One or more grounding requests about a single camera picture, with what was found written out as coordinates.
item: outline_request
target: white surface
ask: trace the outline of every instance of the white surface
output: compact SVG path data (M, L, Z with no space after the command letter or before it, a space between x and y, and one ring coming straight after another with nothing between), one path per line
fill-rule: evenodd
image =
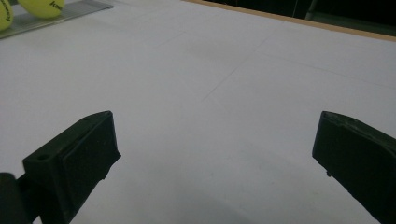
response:
M396 43L112 3L0 41L1 171L111 110L122 158L72 223L377 223L311 150L322 110L396 136Z

